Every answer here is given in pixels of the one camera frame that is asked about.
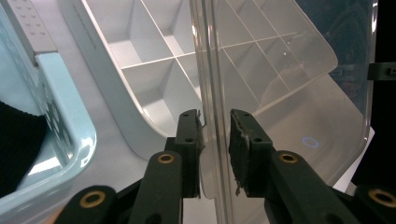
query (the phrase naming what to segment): brass insert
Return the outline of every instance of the brass insert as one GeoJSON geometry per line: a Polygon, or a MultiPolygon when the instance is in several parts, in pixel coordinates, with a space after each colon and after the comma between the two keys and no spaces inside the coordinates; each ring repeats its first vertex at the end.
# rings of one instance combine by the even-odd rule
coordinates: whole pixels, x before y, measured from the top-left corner
{"type": "Polygon", "coordinates": [[[298,159],[297,159],[295,156],[293,156],[293,155],[291,155],[291,154],[289,154],[289,153],[283,153],[283,154],[281,154],[281,155],[279,156],[279,158],[280,158],[283,162],[287,162],[287,163],[295,163],[295,162],[298,161],[298,159]]]}
{"type": "Polygon", "coordinates": [[[376,203],[380,203],[386,207],[396,208],[396,197],[382,189],[370,189],[369,196],[376,203]]]}
{"type": "Polygon", "coordinates": [[[171,154],[162,154],[158,157],[158,162],[162,164],[171,163],[175,160],[175,157],[171,154]]]}
{"type": "Polygon", "coordinates": [[[83,208],[92,208],[101,204],[105,200],[105,193],[100,190],[93,190],[88,192],[79,201],[79,205],[83,208]]]}

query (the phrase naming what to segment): plastic storage bin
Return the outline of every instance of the plastic storage bin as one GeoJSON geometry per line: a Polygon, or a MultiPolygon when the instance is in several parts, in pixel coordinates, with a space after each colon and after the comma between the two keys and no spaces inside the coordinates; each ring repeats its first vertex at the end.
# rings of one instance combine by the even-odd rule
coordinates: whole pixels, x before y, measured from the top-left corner
{"type": "Polygon", "coordinates": [[[139,156],[163,150],[178,114],[204,112],[202,185],[216,200],[219,223],[261,223],[265,217],[262,199],[234,195],[227,153],[232,108],[253,114],[277,150],[304,156],[329,185],[366,146],[373,2],[324,1],[328,7],[320,12],[315,1],[298,2],[59,1],[139,156]],[[300,6],[314,13],[307,16],[300,6]],[[350,35],[347,27],[354,24],[359,32],[350,35]],[[357,52],[359,59],[353,58],[357,52]]]}
{"type": "Polygon", "coordinates": [[[56,50],[30,1],[1,1],[0,99],[48,123],[32,169],[0,199],[1,223],[67,189],[96,149],[95,128],[56,50]]]}

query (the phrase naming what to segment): clear plastic panel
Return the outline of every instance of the clear plastic panel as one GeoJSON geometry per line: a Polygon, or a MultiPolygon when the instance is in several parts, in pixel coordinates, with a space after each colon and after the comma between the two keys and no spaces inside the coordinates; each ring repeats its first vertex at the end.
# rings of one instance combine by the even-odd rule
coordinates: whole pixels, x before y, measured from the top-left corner
{"type": "Polygon", "coordinates": [[[375,1],[191,0],[206,123],[202,181],[218,223],[266,222],[263,199],[235,195],[233,108],[251,113],[276,150],[302,155],[330,186],[362,153],[375,13],[375,1]]]}

